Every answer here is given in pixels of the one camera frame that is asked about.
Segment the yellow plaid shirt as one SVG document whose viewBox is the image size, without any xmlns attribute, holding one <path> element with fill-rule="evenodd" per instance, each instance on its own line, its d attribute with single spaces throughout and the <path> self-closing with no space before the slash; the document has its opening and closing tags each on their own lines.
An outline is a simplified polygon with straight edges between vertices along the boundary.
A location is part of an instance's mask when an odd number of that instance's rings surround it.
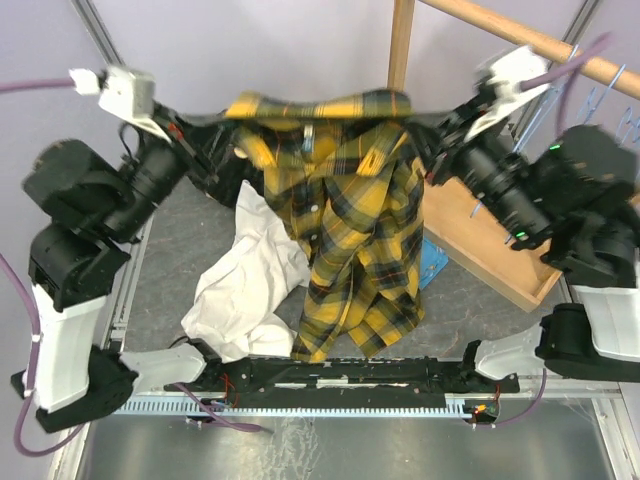
<svg viewBox="0 0 640 480">
<path fill-rule="evenodd" d="M 412 112 L 392 89 L 318 103 L 246 92 L 226 110 L 235 146 L 263 173 L 267 204 L 309 261 L 296 360 L 325 360 L 344 335 L 372 357 L 422 320 Z"/>
</svg>

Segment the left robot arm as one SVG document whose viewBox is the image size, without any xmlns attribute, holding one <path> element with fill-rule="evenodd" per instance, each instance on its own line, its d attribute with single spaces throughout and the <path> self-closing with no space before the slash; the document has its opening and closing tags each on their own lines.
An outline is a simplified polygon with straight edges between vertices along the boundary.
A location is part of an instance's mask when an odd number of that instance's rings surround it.
<svg viewBox="0 0 640 480">
<path fill-rule="evenodd" d="M 157 106 L 149 126 L 134 123 L 136 151 L 119 167 L 77 139 L 47 147 L 23 183 L 49 216 L 33 239 L 28 274 L 35 305 L 35 353 L 11 382 L 36 403 L 44 431 L 104 418 L 135 393 L 175 382 L 209 390 L 220 364 L 191 345 L 115 353 L 93 341 L 114 279 L 129 261 L 125 246 L 186 176 L 206 179 L 236 124 L 222 115 L 196 120 Z"/>
</svg>

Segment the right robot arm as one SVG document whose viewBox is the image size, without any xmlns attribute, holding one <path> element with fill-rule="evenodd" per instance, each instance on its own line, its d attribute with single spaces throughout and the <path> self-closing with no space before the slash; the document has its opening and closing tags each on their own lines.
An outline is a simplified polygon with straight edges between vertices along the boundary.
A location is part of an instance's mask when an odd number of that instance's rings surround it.
<svg viewBox="0 0 640 480">
<path fill-rule="evenodd" d="M 458 368 L 481 391 L 515 373 L 547 369 L 575 380 L 639 379 L 639 214 L 632 205 L 635 153 L 596 125 L 561 133 L 528 161 L 498 126 L 473 133 L 478 99 L 441 120 L 406 122 L 431 185 L 459 180 L 511 235 L 515 251 L 539 250 L 577 293 L 537 325 L 468 345 Z"/>
</svg>

